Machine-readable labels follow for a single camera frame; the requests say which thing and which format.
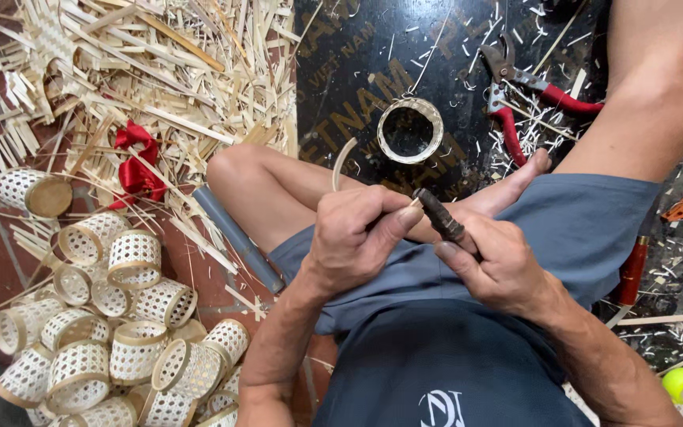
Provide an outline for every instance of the hand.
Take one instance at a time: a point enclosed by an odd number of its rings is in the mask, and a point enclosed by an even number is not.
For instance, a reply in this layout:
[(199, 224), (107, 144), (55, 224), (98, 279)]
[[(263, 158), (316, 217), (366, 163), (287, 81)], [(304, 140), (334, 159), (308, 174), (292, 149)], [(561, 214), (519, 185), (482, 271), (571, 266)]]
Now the hand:
[[(434, 252), (487, 307), (535, 323), (570, 299), (560, 280), (539, 266), (515, 224), (469, 214), (460, 246), (438, 242)], [(480, 255), (479, 262), (471, 253)]]
[(397, 243), (423, 217), (422, 209), (408, 207), (410, 202), (380, 185), (320, 199), (313, 243), (302, 270), (313, 275), (310, 282), (322, 297), (330, 299), (360, 286), (383, 269)]

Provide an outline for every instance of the red ribbon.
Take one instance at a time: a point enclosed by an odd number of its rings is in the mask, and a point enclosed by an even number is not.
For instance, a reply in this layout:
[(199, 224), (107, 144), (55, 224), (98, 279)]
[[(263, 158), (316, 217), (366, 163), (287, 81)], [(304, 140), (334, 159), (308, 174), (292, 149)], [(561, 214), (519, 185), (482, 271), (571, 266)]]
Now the red ribbon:
[[(115, 139), (115, 148), (127, 150), (128, 147), (137, 142), (144, 144), (144, 149), (139, 151), (139, 157), (147, 160), (150, 165), (157, 163), (157, 142), (144, 128), (128, 120), (125, 130), (120, 129), (118, 131), (118, 136)], [(165, 194), (165, 183), (151, 170), (147, 169), (136, 157), (132, 157), (120, 164), (118, 177), (120, 185), (129, 194), (123, 196), (122, 199), (116, 197), (117, 201), (109, 205), (109, 209), (125, 208), (126, 203), (124, 203), (124, 200), (128, 204), (136, 203), (137, 199), (132, 196), (133, 194), (142, 194), (144, 197), (155, 201), (159, 201)]]

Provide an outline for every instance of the gray shorts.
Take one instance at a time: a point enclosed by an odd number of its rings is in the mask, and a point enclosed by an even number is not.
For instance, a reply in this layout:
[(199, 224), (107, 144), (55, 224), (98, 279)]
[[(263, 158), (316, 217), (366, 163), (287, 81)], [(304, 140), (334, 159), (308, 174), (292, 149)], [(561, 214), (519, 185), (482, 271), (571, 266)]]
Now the gray shorts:
[[(537, 177), (517, 202), (496, 219), (523, 229), (539, 264), (558, 277), (584, 307), (619, 282), (619, 267), (631, 253), (638, 228), (659, 184), (591, 174)], [(314, 227), (280, 244), (268, 256), (289, 283), (308, 254)], [(476, 302), (430, 244), (403, 240), (381, 274), (343, 293), (323, 308), (317, 334), (349, 331), (376, 310), (412, 299), (453, 298)]]

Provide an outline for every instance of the man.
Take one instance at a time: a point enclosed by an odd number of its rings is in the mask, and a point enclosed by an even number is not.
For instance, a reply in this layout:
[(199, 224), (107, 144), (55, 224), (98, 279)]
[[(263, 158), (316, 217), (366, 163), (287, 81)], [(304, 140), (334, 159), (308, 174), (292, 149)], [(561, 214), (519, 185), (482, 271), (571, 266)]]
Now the man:
[(431, 245), (423, 212), (393, 191), (342, 178), (329, 194), (328, 170), (271, 150), (214, 157), (210, 188), (291, 281), (247, 352), (239, 425), (294, 424), (313, 329), (341, 341), (315, 425), (589, 425), (566, 378), (602, 425), (683, 425), (588, 312), (683, 156), (683, 2), (614, 0), (608, 40), (593, 125), (553, 173), (540, 150), (448, 204), (470, 236), (460, 246)]

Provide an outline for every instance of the red handle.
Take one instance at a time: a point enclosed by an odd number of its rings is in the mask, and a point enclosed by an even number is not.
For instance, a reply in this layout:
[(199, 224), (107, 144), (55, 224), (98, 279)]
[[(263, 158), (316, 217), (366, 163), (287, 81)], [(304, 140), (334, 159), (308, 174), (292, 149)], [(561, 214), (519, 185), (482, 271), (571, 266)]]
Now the red handle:
[(590, 104), (589, 102), (575, 100), (552, 84), (547, 85), (547, 88), (542, 92), (541, 98), (542, 101), (555, 104), (573, 115), (595, 115), (605, 106), (605, 104)]
[(518, 142), (518, 134), (515, 132), (513, 110), (510, 110), (510, 107), (502, 107), (489, 115), (497, 117), (502, 122), (502, 134), (505, 137), (505, 146), (508, 148), (510, 157), (513, 158), (515, 164), (517, 164), (518, 167), (525, 165), (526, 156), (524, 156), (524, 152), (521, 150), (521, 144)]
[(647, 259), (647, 243), (642, 243), (642, 236), (637, 237), (637, 242), (631, 249), (631, 254), (621, 266), (621, 281), (616, 286), (619, 303), (624, 306), (633, 306), (637, 302), (639, 284), (642, 280), (644, 263)]

